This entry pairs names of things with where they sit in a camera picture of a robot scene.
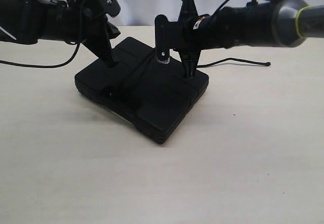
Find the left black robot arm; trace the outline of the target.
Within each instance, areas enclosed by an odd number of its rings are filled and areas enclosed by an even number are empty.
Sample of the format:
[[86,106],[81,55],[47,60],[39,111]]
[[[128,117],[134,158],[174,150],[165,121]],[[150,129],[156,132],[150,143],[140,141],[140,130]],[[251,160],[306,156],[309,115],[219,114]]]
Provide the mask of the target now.
[[1,0],[1,41],[33,45],[38,40],[84,45],[108,67],[118,63],[110,41],[120,35],[108,17],[120,13],[117,0]]

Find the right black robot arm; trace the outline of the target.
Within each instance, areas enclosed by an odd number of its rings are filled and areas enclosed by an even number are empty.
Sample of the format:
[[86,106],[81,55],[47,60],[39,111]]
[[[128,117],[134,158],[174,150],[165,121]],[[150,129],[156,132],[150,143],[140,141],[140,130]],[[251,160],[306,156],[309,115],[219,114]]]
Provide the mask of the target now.
[[296,48],[308,38],[323,38],[323,5],[304,0],[272,0],[244,7],[223,7],[188,21],[183,44],[175,51],[233,47]]

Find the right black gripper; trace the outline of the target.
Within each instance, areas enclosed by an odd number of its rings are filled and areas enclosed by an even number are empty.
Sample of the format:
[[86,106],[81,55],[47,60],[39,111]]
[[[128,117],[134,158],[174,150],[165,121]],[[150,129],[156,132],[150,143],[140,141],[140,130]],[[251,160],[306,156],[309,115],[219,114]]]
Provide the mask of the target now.
[[196,33],[201,22],[206,22],[210,14],[199,15],[194,0],[181,1],[182,5],[177,22],[181,25],[181,37],[185,42],[185,46],[175,48],[173,51],[179,53],[185,71],[185,78],[194,78],[201,54],[201,49],[198,49],[196,42]]

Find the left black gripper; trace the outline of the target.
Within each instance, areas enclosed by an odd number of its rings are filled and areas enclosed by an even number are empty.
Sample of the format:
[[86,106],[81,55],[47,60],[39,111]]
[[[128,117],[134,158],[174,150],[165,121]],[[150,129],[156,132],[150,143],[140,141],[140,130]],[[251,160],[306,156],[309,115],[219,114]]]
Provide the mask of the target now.
[[64,41],[83,45],[103,61],[114,67],[119,60],[113,53],[110,40],[119,36],[119,29],[108,21],[107,15],[94,18],[86,7],[87,0],[65,0]]

